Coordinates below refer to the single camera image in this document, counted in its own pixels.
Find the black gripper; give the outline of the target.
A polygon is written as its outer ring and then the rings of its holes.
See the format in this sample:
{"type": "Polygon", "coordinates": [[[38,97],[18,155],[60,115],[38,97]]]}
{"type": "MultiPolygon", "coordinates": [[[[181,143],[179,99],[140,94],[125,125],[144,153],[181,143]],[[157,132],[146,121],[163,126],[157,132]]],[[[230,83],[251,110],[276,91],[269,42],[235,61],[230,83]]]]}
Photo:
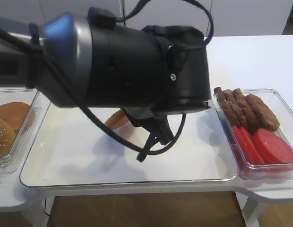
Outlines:
{"type": "Polygon", "coordinates": [[[129,108],[121,108],[121,110],[134,127],[142,127],[150,133],[142,152],[140,152],[136,158],[137,161],[143,162],[148,156],[148,152],[155,144],[160,143],[161,145],[167,145],[175,138],[166,114],[138,118],[137,116],[134,116],[133,113],[130,113],[129,108]]]}

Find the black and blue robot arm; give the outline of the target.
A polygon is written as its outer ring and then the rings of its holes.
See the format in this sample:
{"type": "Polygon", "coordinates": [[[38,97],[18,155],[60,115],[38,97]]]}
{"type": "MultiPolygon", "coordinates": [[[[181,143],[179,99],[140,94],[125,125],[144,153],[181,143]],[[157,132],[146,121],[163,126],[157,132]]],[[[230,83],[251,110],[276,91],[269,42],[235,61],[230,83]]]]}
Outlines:
{"type": "Polygon", "coordinates": [[[184,124],[171,132],[168,115],[203,111],[211,99],[206,46],[212,36],[191,26],[121,26],[108,10],[82,17],[65,13],[42,25],[8,21],[0,27],[0,87],[42,92],[58,107],[78,107],[103,132],[138,153],[169,150],[184,124]],[[149,132],[143,148],[105,126],[92,107],[120,108],[149,132]]]}

